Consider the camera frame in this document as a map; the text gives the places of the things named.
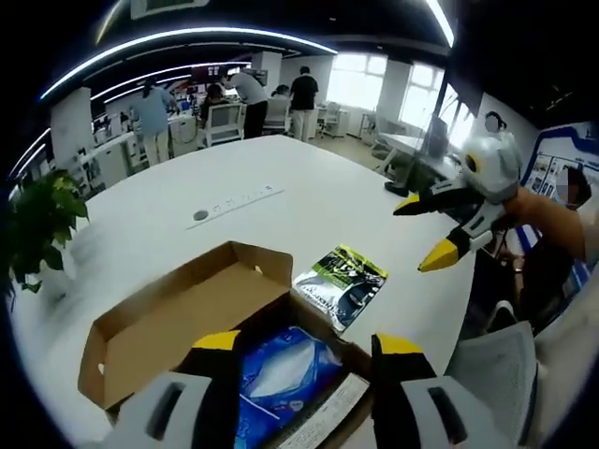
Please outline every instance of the blue display board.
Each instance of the blue display board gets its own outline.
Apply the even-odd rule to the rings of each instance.
[[[526,168],[522,185],[539,195],[562,202],[556,191],[557,179],[566,167],[577,167],[583,171],[592,188],[599,195],[599,145],[590,123],[576,123],[543,131],[533,150]],[[530,226],[517,229],[520,244],[528,252],[540,239],[538,230]],[[563,287],[563,294],[570,298],[589,279],[593,267],[576,261],[572,274]]]

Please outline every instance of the box lid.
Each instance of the box lid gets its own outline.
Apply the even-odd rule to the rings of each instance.
[[[228,242],[174,269],[94,321],[79,390],[105,410],[118,404],[176,368],[194,341],[288,292],[292,266],[289,254]]]

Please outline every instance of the blue package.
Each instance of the blue package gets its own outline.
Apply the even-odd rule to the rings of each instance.
[[[279,418],[240,395],[235,449],[253,449],[279,427]]]
[[[325,343],[291,326],[243,359],[241,393],[274,413],[283,427],[340,367]]]

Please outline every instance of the white pants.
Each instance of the white pants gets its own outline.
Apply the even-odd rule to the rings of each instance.
[[[162,133],[143,137],[143,148],[146,150],[148,162],[156,166],[168,160],[168,129]]]
[[[302,142],[308,141],[308,131],[310,129],[310,119],[314,110],[294,110],[291,114],[293,119],[293,137]]]

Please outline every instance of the round white table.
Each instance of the round white table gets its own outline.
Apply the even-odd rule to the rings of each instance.
[[[227,240],[292,254],[294,277],[339,243],[356,249],[389,277],[343,337],[369,352],[374,332],[404,336],[444,373],[475,259],[468,254],[452,268],[419,273],[420,261],[456,224],[438,213],[394,217],[400,199],[383,189],[383,180],[331,152],[267,137],[170,160],[89,200],[90,223],[79,222],[69,245],[78,264],[72,291],[57,304],[19,293],[12,314],[23,363],[66,436],[78,444],[110,431],[105,414],[77,389],[94,319],[143,284]],[[197,210],[265,184],[284,190],[186,229]],[[374,447],[373,438],[368,419],[346,447]]]

